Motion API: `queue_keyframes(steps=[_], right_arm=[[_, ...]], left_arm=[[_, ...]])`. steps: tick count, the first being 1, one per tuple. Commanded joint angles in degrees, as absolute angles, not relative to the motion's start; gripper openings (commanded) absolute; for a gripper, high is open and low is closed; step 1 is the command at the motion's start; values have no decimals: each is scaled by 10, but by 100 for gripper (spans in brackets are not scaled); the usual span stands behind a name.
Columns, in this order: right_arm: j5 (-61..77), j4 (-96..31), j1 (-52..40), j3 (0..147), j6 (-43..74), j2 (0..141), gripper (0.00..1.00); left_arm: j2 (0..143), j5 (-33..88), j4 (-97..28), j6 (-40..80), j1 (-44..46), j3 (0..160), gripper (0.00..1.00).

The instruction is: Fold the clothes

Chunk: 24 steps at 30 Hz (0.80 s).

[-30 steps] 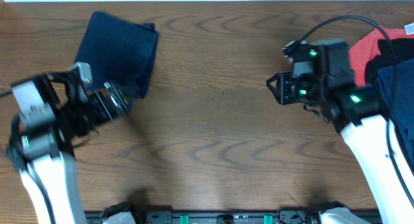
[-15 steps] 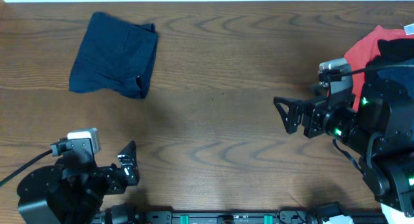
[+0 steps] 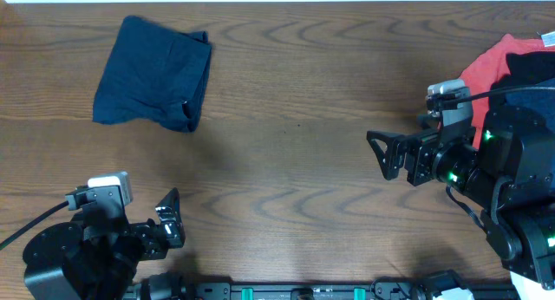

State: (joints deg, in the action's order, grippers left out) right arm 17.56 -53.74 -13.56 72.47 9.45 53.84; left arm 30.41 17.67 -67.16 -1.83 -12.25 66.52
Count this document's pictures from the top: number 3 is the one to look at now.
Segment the dark blue shorts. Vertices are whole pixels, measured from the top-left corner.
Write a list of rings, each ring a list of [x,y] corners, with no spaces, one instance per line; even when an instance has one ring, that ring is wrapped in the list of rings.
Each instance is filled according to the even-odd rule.
[[[211,59],[205,31],[183,33],[126,16],[95,93],[92,121],[145,119],[175,132],[195,132]]]

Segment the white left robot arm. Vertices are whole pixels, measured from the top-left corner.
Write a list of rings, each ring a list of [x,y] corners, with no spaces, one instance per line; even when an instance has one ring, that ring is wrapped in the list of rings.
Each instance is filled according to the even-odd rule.
[[[130,223],[123,195],[118,186],[82,186],[67,194],[74,217],[40,232],[23,251],[23,280],[34,298],[186,298],[179,274],[134,282],[139,262],[163,259],[185,243],[178,190],[155,207],[158,222]]]

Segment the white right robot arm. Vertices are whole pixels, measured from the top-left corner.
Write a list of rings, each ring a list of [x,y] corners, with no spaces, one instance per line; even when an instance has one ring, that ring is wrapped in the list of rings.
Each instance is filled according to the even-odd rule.
[[[417,134],[369,131],[382,175],[400,169],[420,186],[445,184],[481,209],[458,205],[485,233],[486,241],[523,299],[554,297],[554,133],[530,108],[508,106],[486,114],[481,130],[472,127],[468,106],[431,115],[438,127]]]

